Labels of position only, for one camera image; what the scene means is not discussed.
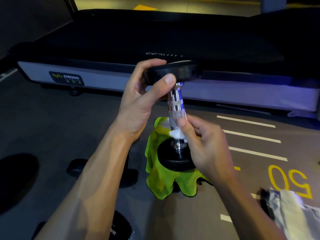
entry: left hand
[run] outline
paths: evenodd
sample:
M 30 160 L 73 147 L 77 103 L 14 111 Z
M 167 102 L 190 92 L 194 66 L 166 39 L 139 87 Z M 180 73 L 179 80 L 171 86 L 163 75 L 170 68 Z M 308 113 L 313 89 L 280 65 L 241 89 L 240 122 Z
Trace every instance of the left hand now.
M 166 60 L 161 59 L 139 62 L 124 89 L 118 116 L 114 124 L 118 130 L 126 133 L 131 142 L 138 139 L 146 127 L 152 106 L 170 92 L 176 84 L 175 76 L 167 74 L 146 92 L 147 86 L 142 82 L 145 69 L 166 63 Z

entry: treadmill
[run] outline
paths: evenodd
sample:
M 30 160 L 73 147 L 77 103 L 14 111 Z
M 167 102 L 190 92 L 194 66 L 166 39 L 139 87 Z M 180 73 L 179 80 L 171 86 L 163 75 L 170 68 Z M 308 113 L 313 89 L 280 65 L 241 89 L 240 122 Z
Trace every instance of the treadmill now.
M 319 8 L 241 17 L 78 11 L 74 1 L 66 3 L 72 22 L 8 53 L 30 81 L 122 92 L 139 61 L 197 60 L 202 79 L 184 85 L 186 99 L 280 109 L 292 117 L 319 110 Z

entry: hand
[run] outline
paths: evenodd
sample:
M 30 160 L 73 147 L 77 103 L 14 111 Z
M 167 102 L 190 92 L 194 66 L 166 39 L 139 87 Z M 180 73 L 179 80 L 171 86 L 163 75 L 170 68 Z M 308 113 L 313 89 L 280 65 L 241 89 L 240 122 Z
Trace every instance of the hand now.
M 138 139 L 146 127 L 152 106 L 176 84 L 175 76 L 167 74 L 146 92 L 147 85 L 142 82 L 143 72 L 147 68 L 166 63 L 166 60 L 161 59 L 139 62 L 125 87 L 118 116 L 114 123 L 118 130 L 127 133 L 132 142 Z
M 233 161 L 220 126 L 191 115 L 179 119 L 178 125 L 188 140 L 194 165 L 214 186 L 234 179 Z

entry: lime green microfiber towel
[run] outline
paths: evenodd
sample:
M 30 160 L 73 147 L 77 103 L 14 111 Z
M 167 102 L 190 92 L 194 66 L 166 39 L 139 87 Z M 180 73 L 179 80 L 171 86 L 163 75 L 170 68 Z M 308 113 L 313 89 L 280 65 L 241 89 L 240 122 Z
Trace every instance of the lime green microfiber towel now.
M 193 197 L 197 193 L 197 179 L 203 178 L 207 182 L 209 180 L 198 169 L 189 172 L 175 172 L 162 166 L 158 160 L 158 146 L 170 138 L 170 129 L 161 126 L 167 118 L 159 117 L 155 120 L 154 131 L 148 138 L 145 156 L 147 158 L 146 172 L 149 173 L 149 176 L 146 184 L 159 200 L 165 199 L 172 193 L 174 181 L 178 183 L 184 195 Z

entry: yellow number 50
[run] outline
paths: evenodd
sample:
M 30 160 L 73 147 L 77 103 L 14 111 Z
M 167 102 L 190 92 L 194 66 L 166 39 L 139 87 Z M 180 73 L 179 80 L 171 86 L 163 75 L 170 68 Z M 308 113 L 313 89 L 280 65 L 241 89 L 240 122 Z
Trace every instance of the yellow number 50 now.
M 280 167 L 276 166 L 276 165 L 270 165 L 269 168 L 268 168 L 268 173 L 269 173 L 270 181 L 271 181 L 272 185 L 274 186 L 274 188 L 275 188 L 276 190 L 278 190 L 278 191 L 280 190 L 280 188 L 276 185 L 276 182 L 275 182 L 275 180 L 274 180 L 274 178 L 273 178 L 272 170 L 273 170 L 274 168 L 278 169 L 278 170 L 280 171 L 280 173 L 282 174 L 282 177 L 283 177 L 283 180 L 284 180 L 284 190 L 290 190 L 288 178 L 287 178 L 286 174 L 283 172 L 283 170 L 282 170 Z M 298 187 L 300 187 L 300 188 L 306 189 L 306 193 L 300 193 L 300 192 L 296 192 L 296 193 L 297 193 L 299 196 L 301 196 L 301 197 L 305 197 L 305 198 L 308 198 L 308 199 L 312 199 L 312 194 L 311 194 L 310 185 L 308 185 L 308 184 L 298 184 L 298 183 L 294 180 L 294 176 L 293 176 L 294 173 L 300 174 L 300 176 L 301 176 L 302 178 L 304 178 L 304 179 L 307 179 L 307 177 L 306 177 L 302 172 L 300 172 L 300 171 L 298 171 L 298 170 L 291 169 L 291 170 L 289 171 L 288 175 L 289 175 L 289 178 L 290 178 L 291 182 L 292 182 L 294 185 L 296 185 L 296 186 L 298 186 Z

